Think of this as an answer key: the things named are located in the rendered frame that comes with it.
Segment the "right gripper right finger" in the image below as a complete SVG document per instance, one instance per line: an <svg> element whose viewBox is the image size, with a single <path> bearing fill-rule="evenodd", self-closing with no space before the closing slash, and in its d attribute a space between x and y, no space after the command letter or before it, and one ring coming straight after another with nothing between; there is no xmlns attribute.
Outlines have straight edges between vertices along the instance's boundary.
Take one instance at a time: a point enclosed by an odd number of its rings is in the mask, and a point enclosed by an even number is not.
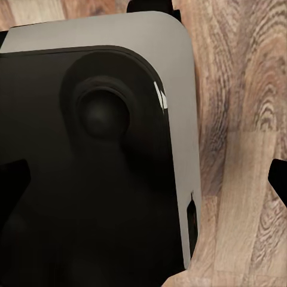
<svg viewBox="0 0 287 287"><path fill-rule="evenodd" d="M287 161L276 158L272 161L268 181L287 207Z"/></svg>

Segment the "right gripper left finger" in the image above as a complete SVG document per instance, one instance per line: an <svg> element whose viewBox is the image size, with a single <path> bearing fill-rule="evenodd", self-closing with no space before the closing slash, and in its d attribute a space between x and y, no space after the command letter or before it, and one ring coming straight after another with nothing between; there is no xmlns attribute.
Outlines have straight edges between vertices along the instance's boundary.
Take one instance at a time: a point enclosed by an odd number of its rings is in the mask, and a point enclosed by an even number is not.
<svg viewBox="0 0 287 287"><path fill-rule="evenodd" d="M0 166L0 231L30 182L30 170L25 159Z"/></svg>

